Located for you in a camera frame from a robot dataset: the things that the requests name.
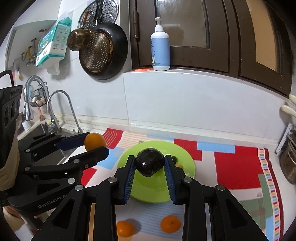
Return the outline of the orange oval fruit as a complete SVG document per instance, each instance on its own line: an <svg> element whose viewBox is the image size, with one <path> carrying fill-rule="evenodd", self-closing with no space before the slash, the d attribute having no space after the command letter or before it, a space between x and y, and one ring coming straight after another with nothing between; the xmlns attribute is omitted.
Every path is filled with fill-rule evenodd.
<svg viewBox="0 0 296 241"><path fill-rule="evenodd" d="M89 133L84 140L86 151L91 151L100 147L107 147L106 141L99 133Z"/></svg>

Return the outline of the yellow-brown pear fruit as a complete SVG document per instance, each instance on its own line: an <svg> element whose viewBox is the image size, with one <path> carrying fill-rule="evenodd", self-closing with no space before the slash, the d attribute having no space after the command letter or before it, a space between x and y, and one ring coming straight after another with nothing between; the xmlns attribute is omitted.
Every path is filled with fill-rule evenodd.
<svg viewBox="0 0 296 241"><path fill-rule="evenodd" d="M179 163L176 163L175 166L184 169L183 165L181 165Z"/></svg>

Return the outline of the dark purple plum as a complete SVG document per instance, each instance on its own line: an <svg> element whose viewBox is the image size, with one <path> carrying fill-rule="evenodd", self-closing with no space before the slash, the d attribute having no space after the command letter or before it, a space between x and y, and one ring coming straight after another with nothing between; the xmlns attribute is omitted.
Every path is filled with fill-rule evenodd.
<svg viewBox="0 0 296 241"><path fill-rule="evenodd" d="M154 148L140 151L135 158L135 168L145 177L151 177L165 164L164 155Z"/></svg>

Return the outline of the curved steel kitchen faucet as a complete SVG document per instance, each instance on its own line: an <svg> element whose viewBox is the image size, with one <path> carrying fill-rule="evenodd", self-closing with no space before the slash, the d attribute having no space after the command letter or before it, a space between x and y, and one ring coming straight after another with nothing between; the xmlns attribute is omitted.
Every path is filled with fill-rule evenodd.
<svg viewBox="0 0 296 241"><path fill-rule="evenodd" d="M79 126L79 122L76 118L76 114L73 108L73 104L71 101L71 98L69 96L69 94L64 91L64 90L55 90L53 91L48 99L47 99L47 105L46 105L46 110L47 113L50 115L50 121L51 121L51 128L54 130L55 133L58 133L60 131L62 131L62 126L60 125L60 120L58 120L58 118L55 116L55 112L54 109L52 107L52 103L51 103L51 98L57 95L57 105L59 106L59 114L62 117L62 122L65 122L66 119L64 118L66 114L69 114L69 111L71 111L73 118L74 118L74 122L76 123L77 129L73 129L73 133L75 135L83 133L82 128Z"/></svg>

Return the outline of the colourful patterned table mat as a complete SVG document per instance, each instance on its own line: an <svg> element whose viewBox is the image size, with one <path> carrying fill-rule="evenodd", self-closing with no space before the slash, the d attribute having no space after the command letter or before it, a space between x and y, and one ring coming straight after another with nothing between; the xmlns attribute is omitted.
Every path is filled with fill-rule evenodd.
<svg viewBox="0 0 296 241"><path fill-rule="evenodd" d="M148 141L172 142L185 149L194 160L194 178L201 184L224 185L254 219L268 240L283 236L283 207L280 189L266 148L210 144L179 138L107 129L103 134L109 149L106 160L84 171L82 184L94 186L113 175L122 154L129 148ZM172 201L148 203L133 197L126 206L116 208L117 221L133 224L135 232L129 240L181 240L182 230L165 233L161 220L169 215L179 219L184 207Z"/></svg>

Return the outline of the orange fruit near right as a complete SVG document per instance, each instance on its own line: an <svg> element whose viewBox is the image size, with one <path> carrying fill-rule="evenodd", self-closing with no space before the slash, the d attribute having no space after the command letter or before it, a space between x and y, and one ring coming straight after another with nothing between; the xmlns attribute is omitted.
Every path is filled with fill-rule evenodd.
<svg viewBox="0 0 296 241"><path fill-rule="evenodd" d="M135 232L133 224L129 223L128 221L117 222L116 228L119 237L131 237Z"/></svg>

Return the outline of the large orange with stem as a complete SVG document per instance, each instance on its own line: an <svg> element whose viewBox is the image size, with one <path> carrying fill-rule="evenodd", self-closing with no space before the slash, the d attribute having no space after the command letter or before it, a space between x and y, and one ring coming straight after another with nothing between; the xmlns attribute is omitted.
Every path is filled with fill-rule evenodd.
<svg viewBox="0 0 296 241"><path fill-rule="evenodd" d="M174 233L181 228L181 221L174 215L164 217L160 222L161 230L165 233Z"/></svg>

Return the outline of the green oval plate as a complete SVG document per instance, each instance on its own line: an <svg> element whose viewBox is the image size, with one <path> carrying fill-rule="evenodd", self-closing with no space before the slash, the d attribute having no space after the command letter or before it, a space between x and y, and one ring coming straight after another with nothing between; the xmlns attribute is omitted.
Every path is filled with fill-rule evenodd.
<svg viewBox="0 0 296 241"><path fill-rule="evenodd" d="M120 157L117 168L125 166L130 155L137 156L140 151L146 148L157 149L164 156L175 156L178 163L183 166L186 176L194 178L196 166L190 154L179 145L166 141L142 142L129 148ZM131 197L148 203L162 203L170 201L171 199L164 169L159 170L151 177L145 177L136 171L132 185Z"/></svg>

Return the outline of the small dark green fruit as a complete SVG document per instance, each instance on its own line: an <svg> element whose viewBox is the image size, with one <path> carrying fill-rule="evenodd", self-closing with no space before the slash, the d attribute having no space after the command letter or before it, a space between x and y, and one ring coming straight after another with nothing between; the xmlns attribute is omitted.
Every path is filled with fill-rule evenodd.
<svg viewBox="0 0 296 241"><path fill-rule="evenodd" d="M178 161L177 157L176 157L176 156L172 156L171 158L172 158L172 160L173 160L173 163L176 164L177 161Z"/></svg>

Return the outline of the teal white tissue pack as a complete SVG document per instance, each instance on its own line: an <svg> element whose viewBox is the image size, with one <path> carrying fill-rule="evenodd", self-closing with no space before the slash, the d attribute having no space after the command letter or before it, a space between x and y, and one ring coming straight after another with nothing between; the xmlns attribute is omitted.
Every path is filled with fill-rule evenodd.
<svg viewBox="0 0 296 241"><path fill-rule="evenodd" d="M37 68L45 68L51 75L59 75L59 62L65 58L72 21L63 18L40 39L37 49Z"/></svg>

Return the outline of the brass ladle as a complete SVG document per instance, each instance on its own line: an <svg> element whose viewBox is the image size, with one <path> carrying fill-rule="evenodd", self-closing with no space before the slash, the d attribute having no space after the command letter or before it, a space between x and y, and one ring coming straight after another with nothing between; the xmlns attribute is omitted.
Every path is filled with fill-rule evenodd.
<svg viewBox="0 0 296 241"><path fill-rule="evenodd" d="M80 51L87 48L91 39L91 31L85 28L73 30L68 36L67 46L72 51Z"/></svg>

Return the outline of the black frying pan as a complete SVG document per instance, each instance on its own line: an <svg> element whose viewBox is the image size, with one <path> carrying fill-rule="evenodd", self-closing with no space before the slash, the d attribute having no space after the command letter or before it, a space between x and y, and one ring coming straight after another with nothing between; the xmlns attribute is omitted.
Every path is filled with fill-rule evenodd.
<svg viewBox="0 0 296 241"><path fill-rule="evenodd" d="M84 50L79 51L83 70L98 80L108 80L123 68L128 41L124 30L115 23L104 22L103 1L96 1L94 25L90 27L90 41Z"/></svg>

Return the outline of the white blue pump bottle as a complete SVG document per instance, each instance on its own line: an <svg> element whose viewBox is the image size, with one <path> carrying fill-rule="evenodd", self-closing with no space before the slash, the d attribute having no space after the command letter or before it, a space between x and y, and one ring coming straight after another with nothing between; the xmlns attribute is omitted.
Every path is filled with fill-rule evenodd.
<svg viewBox="0 0 296 241"><path fill-rule="evenodd" d="M161 25L161 18L156 17L157 23L154 32L151 34L151 56L152 67L156 71L170 69L170 37Z"/></svg>

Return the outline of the white dish rack bracket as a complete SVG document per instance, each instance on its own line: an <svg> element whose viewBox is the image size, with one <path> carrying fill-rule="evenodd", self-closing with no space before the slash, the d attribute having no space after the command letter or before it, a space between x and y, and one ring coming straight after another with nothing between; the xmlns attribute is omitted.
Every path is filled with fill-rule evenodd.
<svg viewBox="0 0 296 241"><path fill-rule="evenodd" d="M281 154L281 151L283 149L283 146L285 145L285 142L287 140L287 136L288 134L292 134L293 131L295 131L295 126L291 123L288 124L284 134L283 134L283 137L281 138L281 141L279 142L276 150L275 150L275 153L279 156Z"/></svg>

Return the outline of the dark wooden window frame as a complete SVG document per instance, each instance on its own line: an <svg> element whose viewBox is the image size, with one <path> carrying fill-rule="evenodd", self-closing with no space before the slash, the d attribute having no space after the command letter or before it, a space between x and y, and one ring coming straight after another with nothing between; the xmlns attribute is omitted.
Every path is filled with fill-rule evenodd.
<svg viewBox="0 0 296 241"><path fill-rule="evenodd" d="M171 66L243 79L288 96L295 26L279 1L129 1L132 68L152 66L150 37L162 20Z"/></svg>

